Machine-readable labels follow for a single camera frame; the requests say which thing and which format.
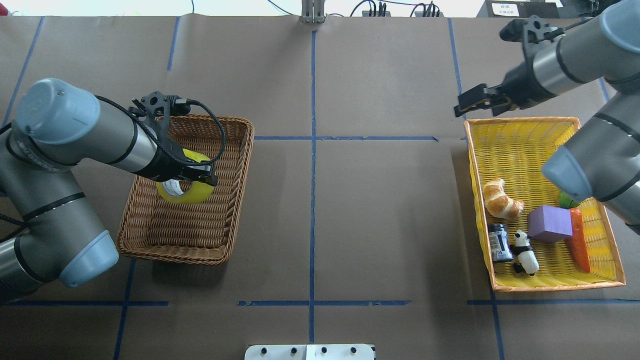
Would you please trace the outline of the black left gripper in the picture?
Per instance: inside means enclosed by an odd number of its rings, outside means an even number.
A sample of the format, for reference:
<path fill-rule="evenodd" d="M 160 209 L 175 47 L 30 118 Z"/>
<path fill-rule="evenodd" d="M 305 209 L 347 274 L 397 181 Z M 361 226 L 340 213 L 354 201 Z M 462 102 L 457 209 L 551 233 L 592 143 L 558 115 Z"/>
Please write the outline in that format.
<path fill-rule="evenodd" d="M 210 170 L 194 170 L 174 160 L 190 161 L 185 155 L 185 149 L 176 142 L 169 142 L 162 149 L 155 151 L 151 162 L 141 170 L 135 171 L 135 175 L 153 180 L 153 182 L 167 182 L 168 180 L 183 180 L 186 182 L 200 182 L 211 187 L 218 186 L 218 176 Z"/>

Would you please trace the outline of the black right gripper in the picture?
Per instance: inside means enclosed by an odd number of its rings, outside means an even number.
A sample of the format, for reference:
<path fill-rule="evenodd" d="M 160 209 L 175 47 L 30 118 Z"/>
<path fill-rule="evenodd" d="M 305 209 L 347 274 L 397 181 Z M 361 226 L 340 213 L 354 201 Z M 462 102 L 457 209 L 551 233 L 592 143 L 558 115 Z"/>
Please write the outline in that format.
<path fill-rule="evenodd" d="M 477 110 L 514 111 L 530 109 L 543 102 L 543 89 L 533 65 L 521 63 L 508 71 L 501 84 L 488 87 L 478 84 L 457 96 L 454 116 L 462 117 Z"/>

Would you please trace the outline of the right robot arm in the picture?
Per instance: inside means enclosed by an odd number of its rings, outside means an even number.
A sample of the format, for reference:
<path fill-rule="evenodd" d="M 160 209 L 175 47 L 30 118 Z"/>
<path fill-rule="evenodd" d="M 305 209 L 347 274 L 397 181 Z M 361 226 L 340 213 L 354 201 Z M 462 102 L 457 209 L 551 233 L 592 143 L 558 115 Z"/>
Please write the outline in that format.
<path fill-rule="evenodd" d="M 487 110 L 492 116 L 528 111 L 580 88 L 592 98 L 565 104 L 580 115 L 579 129 L 541 166 L 542 175 L 577 202 L 594 199 L 639 232 L 639 2 L 619 0 L 592 17 L 556 25 L 535 14 L 514 17 L 503 41 L 521 47 L 521 62 L 495 85 L 458 95 L 455 116 Z"/>

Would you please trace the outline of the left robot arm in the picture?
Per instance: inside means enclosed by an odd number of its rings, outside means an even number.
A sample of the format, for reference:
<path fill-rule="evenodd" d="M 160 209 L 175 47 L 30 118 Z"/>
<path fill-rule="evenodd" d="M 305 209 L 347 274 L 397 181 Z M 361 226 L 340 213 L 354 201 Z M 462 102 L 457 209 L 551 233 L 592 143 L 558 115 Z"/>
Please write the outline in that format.
<path fill-rule="evenodd" d="M 172 117 L 192 106 L 210 116 L 221 145 L 210 158 L 169 137 Z M 215 187 L 226 151 L 221 121 L 201 101 L 154 91 L 125 108 L 64 80 L 35 82 L 1 130 L 1 194 L 21 216 L 1 241 L 1 303 L 28 297 L 53 281 L 75 289 L 119 261 L 110 231 L 73 174 L 90 159 L 164 184 Z"/>

